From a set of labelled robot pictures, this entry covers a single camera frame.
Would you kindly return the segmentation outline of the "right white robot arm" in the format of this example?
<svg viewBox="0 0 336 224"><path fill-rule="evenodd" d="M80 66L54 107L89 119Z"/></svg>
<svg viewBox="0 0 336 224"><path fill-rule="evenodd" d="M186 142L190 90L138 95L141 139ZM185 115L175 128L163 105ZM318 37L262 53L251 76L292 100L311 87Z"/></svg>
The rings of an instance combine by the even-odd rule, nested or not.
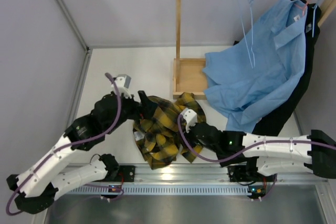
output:
<svg viewBox="0 0 336 224"><path fill-rule="evenodd" d="M312 173L335 178L335 141L321 130L297 137L256 135L221 131L207 123L195 123L186 130L194 143L217 155L222 166L246 163L245 176L257 180L278 173Z"/></svg>

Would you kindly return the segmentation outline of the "yellow black plaid shirt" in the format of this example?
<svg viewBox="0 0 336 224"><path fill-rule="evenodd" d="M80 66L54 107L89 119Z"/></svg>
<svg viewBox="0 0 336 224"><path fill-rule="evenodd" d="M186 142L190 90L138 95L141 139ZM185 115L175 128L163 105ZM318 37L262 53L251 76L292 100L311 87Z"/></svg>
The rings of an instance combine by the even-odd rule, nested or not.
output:
<svg viewBox="0 0 336 224"><path fill-rule="evenodd" d="M184 92L176 101L151 95L150 101L157 108L150 119L140 119L133 123L134 140L143 159L152 170L169 166L182 155L189 163L194 155L184 144L177 124L177 118L184 109L197 113L198 122L206 122L206 115L193 93Z"/></svg>

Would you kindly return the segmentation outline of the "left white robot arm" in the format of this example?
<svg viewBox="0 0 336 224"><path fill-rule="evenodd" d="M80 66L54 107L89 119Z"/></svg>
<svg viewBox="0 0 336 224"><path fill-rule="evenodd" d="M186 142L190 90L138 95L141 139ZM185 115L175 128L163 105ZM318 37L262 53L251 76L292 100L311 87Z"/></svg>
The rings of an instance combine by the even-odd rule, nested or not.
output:
<svg viewBox="0 0 336 224"><path fill-rule="evenodd" d="M90 182L111 182L120 175L120 165L111 154L102 154L98 160L72 172L63 170L71 161L102 143L107 134L127 120L150 119L158 104L144 91L138 92L140 101L111 92L94 104L93 110L77 118L61 135L58 142L29 170L12 174L7 184L14 193L6 212L13 216L10 204L15 203L18 213L37 214L49 208L67 192Z"/></svg>

